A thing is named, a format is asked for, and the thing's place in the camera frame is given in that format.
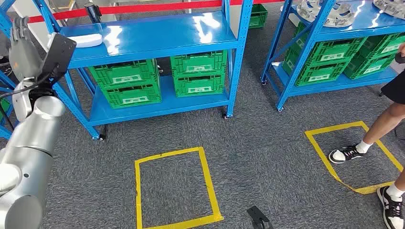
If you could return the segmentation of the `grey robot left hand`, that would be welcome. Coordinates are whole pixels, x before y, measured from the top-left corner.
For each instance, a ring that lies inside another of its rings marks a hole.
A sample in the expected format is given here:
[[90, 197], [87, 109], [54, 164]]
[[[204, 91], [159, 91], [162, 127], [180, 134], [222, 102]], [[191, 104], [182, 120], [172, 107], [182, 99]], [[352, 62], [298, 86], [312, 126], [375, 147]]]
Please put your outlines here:
[[28, 20], [28, 17], [17, 16], [11, 27], [9, 61], [19, 81], [38, 77], [42, 73], [43, 60], [31, 40]]

